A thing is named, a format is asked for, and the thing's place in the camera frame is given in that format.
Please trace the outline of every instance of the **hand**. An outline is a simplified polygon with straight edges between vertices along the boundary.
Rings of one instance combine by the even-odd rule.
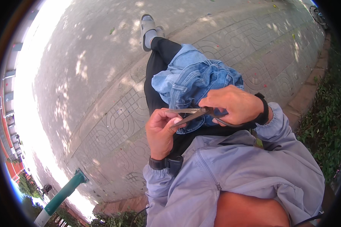
[[[146,138],[150,147],[150,157],[154,160],[162,160],[173,148],[173,134],[179,128],[185,127],[184,123],[180,126],[171,128],[172,125],[182,120],[177,113],[165,112],[166,108],[156,109],[150,116],[145,125]]]
[[[264,112],[264,105],[261,99],[234,85],[210,90],[207,97],[200,100],[199,106],[218,107],[221,112],[226,109],[229,114],[220,119],[232,125],[240,125],[254,120],[260,113]],[[216,119],[212,121],[221,126],[226,126]]]

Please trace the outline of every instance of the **scissor blade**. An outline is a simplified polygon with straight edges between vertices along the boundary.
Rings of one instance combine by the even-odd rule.
[[[197,117],[200,117],[200,116],[202,116],[202,115],[205,115],[206,113],[208,113],[208,112],[207,112],[207,111],[206,111],[206,112],[197,111],[196,113],[194,113],[194,114],[192,114],[192,115],[190,115],[190,116],[184,118],[184,119],[181,120],[180,122],[178,122],[178,123],[172,125],[171,128],[177,127],[177,126],[182,125],[182,124],[184,124],[184,123],[187,123],[187,122],[189,122],[189,121],[191,121],[191,120],[193,120],[193,119],[196,119]]]
[[[196,113],[200,110],[200,108],[187,108],[187,109],[169,109],[166,110],[165,112],[170,112],[170,113]]]

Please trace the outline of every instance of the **green and white pole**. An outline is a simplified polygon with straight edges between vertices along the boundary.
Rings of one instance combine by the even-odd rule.
[[[50,217],[55,213],[61,203],[70,196],[74,190],[82,183],[86,183],[88,178],[78,168],[70,181],[51,199],[51,201],[45,206],[41,213],[37,216],[34,224],[38,227],[44,227]]]

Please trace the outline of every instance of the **gray jacket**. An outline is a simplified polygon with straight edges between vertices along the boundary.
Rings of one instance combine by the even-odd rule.
[[[221,190],[273,198],[292,225],[317,215],[324,194],[322,171],[296,140],[280,106],[268,105],[273,119],[255,129],[264,150],[253,146],[249,131],[241,130],[228,137],[197,136],[184,152],[176,178],[167,168],[146,165],[147,226],[213,226]]]

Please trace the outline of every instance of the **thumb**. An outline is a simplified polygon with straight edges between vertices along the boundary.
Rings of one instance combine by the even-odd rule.
[[[176,133],[176,131],[179,129],[179,126],[177,127],[172,127],[174,124],[180,122],[182,118],[180,117],[175,117],[172,118],[168,123],[165,125],[165,127],[162,129],[162,133],[168,134],[168,135],[173,135]]]

